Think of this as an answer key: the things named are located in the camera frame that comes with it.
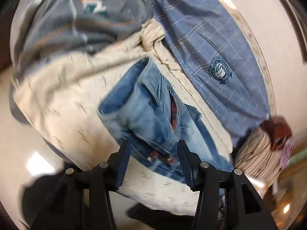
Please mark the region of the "grey-blue patterned pillow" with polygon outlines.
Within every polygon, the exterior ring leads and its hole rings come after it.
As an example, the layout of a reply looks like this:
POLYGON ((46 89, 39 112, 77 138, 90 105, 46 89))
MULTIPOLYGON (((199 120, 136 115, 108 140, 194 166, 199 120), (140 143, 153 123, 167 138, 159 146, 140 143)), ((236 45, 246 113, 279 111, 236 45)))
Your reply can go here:
POLYGON ((139 31, 151 16, 150 0, 19 0, 10 30, 10 91, 56 56, 94 54, 139 31))

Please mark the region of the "cream leaf-print quilt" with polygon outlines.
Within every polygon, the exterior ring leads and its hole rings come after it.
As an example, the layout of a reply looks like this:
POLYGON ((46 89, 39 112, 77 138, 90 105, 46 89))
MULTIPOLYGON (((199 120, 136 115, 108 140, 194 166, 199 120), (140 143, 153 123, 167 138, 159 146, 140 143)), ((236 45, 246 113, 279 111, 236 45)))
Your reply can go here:
POLYGON ((89 170, 119 149, 98 116, 100 101, 136 61, 151 57, 179 98, 201 113, 218 153, 230 160, 230 135, 163 46, 164 36, 163 26, 150 19, 139 32, 94 56, 77 51, 52 59, 15 83, 13 99, 45 140, 89 170))

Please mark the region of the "blue plaid pillow with crest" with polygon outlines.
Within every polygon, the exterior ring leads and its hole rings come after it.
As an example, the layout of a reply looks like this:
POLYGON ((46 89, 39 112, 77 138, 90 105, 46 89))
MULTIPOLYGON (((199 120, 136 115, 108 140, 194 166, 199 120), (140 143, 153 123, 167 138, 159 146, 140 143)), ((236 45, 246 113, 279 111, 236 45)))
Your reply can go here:
POLYGON ((152 0, 164 44, 240 147, 270 115, 256 58, 219 0, 152 0))

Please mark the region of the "striped beige cloth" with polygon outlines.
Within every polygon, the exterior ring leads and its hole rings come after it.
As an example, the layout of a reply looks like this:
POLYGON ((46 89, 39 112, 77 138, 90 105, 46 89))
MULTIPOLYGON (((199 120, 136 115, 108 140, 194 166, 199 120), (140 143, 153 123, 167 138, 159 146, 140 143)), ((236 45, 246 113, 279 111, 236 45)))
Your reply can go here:
POLYGON ((281 173, 279 162, 282 152, 271 148, 267 132, 258 127, 236 154, 234 166, 246 176, 271 186, 281 173))

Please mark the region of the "blue denim jeans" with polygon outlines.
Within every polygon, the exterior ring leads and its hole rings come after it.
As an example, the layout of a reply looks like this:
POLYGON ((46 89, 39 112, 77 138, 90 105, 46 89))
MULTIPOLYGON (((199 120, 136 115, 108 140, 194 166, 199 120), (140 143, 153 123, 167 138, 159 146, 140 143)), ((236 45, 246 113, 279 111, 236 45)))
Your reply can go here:
POLYGON ((179 98, 151 58, 124 74, 100 103, 98 114, 118 144, 128 140, 131 155, 162 176, 185 183, 177 156, 179 140, 216 169, 234 169, 218 153, 201 114, 179 98))

